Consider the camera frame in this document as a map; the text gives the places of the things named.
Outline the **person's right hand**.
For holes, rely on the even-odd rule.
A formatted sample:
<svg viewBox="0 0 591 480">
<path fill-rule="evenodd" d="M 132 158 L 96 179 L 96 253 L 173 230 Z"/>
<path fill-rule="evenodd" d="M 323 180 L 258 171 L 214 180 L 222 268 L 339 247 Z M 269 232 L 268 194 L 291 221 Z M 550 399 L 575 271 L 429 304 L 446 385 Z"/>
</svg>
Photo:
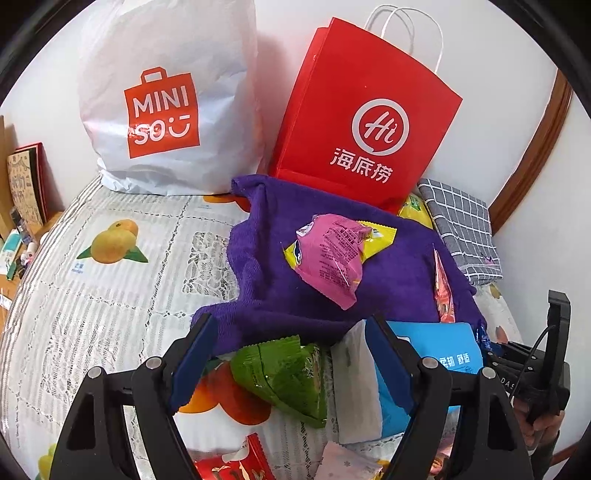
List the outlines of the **person's right hand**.
<svg viewBox="0 0 591 480">
<path fill-rule="evenodd" d="M 527 421 L 530 407 L 524 401 L 515 399 L 513 408 L 526 447 L 530 451 L 552 455 L 560 434 L 565 411 L 561 410 L 557 415 L 546 413 L 530 424 Z"/>
</svg>

